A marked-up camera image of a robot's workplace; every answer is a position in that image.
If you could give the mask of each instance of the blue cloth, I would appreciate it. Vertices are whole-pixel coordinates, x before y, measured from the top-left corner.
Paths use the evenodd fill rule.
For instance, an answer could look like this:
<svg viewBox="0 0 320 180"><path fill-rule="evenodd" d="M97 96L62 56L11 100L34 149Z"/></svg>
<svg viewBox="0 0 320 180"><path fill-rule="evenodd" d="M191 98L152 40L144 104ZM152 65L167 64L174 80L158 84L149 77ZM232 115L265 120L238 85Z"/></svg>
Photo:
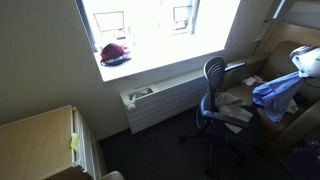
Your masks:
<svg viewBox="0 0 320 180"><path fill-rule="evenodd" d="M280 122L291 99L303 84L299 72L288 74L256 87L253 90L253 102L265 107L271 121Z"/></svg>

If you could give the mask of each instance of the radiator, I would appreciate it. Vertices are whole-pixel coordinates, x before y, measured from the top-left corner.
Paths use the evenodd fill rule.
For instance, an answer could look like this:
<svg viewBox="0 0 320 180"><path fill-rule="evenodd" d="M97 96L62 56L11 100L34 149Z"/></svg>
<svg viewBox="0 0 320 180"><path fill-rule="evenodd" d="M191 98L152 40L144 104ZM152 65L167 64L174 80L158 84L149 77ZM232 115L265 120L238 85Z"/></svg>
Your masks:
<svg viewBox="0 0 320 180"><path fill-rule="evenodd" d="M206 86L201 69L120 93L131 132L137 133L198 105Z"/></svg>

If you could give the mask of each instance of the dark carpet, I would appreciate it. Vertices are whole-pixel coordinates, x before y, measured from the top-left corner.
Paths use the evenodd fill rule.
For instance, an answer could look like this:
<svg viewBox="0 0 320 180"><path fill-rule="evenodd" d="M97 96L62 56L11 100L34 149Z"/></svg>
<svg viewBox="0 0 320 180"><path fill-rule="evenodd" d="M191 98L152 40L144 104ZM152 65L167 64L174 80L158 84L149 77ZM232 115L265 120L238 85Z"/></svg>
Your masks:
<svg viewBox="0 0 320 180"><path fill-rule="evenodd" d="M247 156L239 166L235 154L219 142L214 146L219 163L207 176L209 139L178 141L179 135L197 131L195 113L192 108L134 135L127 131L100 141L108 172L120 171L126 180L284 179L277 162L238 145Z"/></svg>

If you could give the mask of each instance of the chair backrest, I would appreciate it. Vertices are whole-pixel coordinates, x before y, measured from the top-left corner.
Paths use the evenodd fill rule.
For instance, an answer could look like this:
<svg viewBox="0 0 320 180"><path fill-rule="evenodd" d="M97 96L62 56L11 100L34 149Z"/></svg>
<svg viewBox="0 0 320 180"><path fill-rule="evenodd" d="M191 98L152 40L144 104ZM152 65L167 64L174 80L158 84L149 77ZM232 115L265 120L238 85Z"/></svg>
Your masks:
<svg viewBox="0 0 320 180"><path fill-rule="evenodd" d="M204 65L204 76L208 82L207 96L210 99L210 110L215 111L215 94L222 86L225 63L221 57L214 57Z"/></svg>

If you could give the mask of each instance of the windowsill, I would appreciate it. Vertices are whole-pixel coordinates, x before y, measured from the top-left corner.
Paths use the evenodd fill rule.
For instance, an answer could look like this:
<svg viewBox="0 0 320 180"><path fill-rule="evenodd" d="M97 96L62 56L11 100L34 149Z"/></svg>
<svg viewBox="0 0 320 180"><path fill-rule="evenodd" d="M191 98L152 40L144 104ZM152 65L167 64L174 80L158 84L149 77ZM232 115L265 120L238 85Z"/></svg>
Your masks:
<svg viewBox="0 0 320 180"><path fill-rule="evenodd" d="M131 49L132 59L118 66L102 66L100 52L94 56L102 79L107 82L224 49L221 46L214 47L212 43L197 43L203 41L193 39L186 38L183 40L184 43L180 39L180 41L168 40L162 45L137 46Z"/></svg>

